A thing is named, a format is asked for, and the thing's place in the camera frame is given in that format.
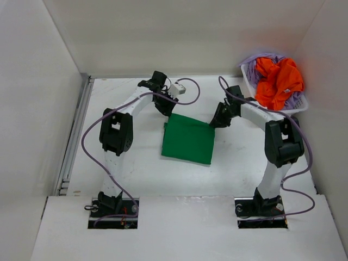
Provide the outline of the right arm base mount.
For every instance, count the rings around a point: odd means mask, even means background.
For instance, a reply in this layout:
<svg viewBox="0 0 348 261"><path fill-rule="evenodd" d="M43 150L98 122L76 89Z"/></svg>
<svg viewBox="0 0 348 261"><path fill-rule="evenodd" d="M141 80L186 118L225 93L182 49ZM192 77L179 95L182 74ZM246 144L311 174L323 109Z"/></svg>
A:
<svg viewBox="0 0 348 261"><path fill-rule="evenodd" d="M269 203L244 197L235 198L234 203L238 228L288 228L281 198Z"/></svg>

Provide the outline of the orange t shirt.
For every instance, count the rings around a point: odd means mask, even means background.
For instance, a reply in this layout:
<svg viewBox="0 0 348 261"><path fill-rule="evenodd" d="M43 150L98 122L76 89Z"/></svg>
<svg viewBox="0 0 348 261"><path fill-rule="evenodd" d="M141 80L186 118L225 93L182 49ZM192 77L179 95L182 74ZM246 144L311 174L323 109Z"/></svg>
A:
<svg viewBox="0 0 348 261"><path fill-rule="evenodd" d="M275 62L271 58L256 59L256 72L260 75L255 99L270 110L294 109L305 90L304 81L291 58Z"/></svg>

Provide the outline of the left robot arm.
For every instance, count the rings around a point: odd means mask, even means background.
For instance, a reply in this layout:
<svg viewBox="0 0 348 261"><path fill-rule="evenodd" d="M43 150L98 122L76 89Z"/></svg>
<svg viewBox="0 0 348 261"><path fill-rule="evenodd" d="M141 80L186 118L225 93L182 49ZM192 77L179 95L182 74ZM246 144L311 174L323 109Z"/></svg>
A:
<svg viewBox="0 0 348 261"><path fill-rule="evenodd" d="M133 143L133 121L150 103L164 116L170 116L178 102L178 96L185 93L185 87L177 82L165 85L167 76L154 71L149 80L138 83L133 94L121 109L102 120L99 140L105 155L107 167L101 191L98 193L98 210L105 215L118 216L122 210L122 190L114 183L116 174L122 171L125 153Z"/></svg>

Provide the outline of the green t shirt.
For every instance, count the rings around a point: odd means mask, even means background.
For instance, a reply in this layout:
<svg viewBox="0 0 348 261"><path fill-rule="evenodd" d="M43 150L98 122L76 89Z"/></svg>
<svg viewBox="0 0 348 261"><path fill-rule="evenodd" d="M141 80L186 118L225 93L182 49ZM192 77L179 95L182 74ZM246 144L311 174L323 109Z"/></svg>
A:
<svg viewBox="0 0 348 261"><path fill-rule="evenodd" d="M210 165L215 129L209 124L180 114L172 114L164 124L161 155Z"/></svg>

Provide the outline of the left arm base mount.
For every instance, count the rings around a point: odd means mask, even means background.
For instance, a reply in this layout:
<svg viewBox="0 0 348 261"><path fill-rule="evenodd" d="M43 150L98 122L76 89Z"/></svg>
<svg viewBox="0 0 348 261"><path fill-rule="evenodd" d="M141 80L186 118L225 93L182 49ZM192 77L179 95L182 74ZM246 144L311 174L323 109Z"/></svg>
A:
<svg viewBox="0 0 348 261"><path fill-rule="evenodd" d="M96 198L92 199L91 204L85 205L84 210L89 213L88 229L137 229L138 218L128 217L128 215L135 214L135 205L128 199L124 198L120 211L116 217L105 217L95 224L95 222L103 216L110 215L103 211L98 206Z"/></svg>

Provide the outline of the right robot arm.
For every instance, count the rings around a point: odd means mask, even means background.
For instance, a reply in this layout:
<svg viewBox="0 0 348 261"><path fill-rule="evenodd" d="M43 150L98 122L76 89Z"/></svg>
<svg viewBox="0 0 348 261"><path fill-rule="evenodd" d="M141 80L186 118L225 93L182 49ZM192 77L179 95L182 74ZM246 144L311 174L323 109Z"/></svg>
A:
<svg viewBox="0 0 348 261"><path fill-rule="evenodd" d="M304 154L304 144L297 118L270 113L252 100L245 100L240 87L230 86L223 102L217 105L210 126L225 128L232 118L249 120L265 135L264 152L266 169L254 195L249 199L235 200L235 213L239 218L268 218L284 214L280 196L281 184L291 166Z"/></svg>

